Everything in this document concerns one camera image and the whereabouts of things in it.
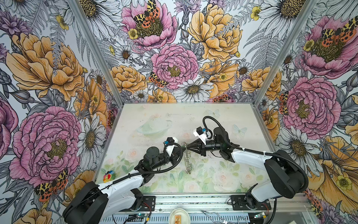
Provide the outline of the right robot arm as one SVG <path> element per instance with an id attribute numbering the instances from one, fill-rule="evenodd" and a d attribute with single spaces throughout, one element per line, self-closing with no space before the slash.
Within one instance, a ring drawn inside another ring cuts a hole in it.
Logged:
<path id="1" fill-rule="evenodd" d="M 305 191 L 309 181 L 306 172 L 283 150 L 266 153 L 240 147 L 232 143 L 225 129 L 217 127 L 207 138 L 204 128 L 194 130 L 197 140 L 185 147 L 186 150 L 206 156 L 208 151 L 219 151 L 224 160 L 233 163 L 245 163 L 262 169 L 269 180 L 250 187 L 240 204 L 249 210 L 258 209 L 262 202 L 280 197 L 292 199 L 297 193 Z"/>

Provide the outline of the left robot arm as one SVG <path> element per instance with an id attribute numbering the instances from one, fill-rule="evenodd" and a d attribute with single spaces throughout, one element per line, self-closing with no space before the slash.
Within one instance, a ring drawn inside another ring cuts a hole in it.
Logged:
<path id="1" fill-rule="evenodd" d="M 67 224 L 98 224 L 102 219 L 123 210 L 137 210 L 143 201 L 139 190 L 155 174 L 166 173 L 179 165 L 185 148 L 168 143 L 163 152 L 157 147 L 147 149 L 133 171 L 107 183 L 85 184 L 62 216 Z"/>

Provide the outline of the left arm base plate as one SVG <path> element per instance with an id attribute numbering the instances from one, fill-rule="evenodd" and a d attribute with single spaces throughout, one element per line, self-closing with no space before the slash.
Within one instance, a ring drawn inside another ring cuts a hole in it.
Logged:
<path id="1" fill-rule="evenodd" d="M 156 206 L 156 196 L 143 196 L 141 203 L 135 202 L 128 209 L 121 209 L 118 212 L 153 212 Z"/>

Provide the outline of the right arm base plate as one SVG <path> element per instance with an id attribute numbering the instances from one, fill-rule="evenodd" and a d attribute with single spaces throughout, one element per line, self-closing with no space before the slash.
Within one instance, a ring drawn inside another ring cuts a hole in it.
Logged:
<path id="1" fill-rule="evenodd" d="M 258 202 L 253 197 L 246 195 L 231 195 L 229 204 L 234 211 L 258 211 L 258 210 L 271 210 L 269 200 Z"/>

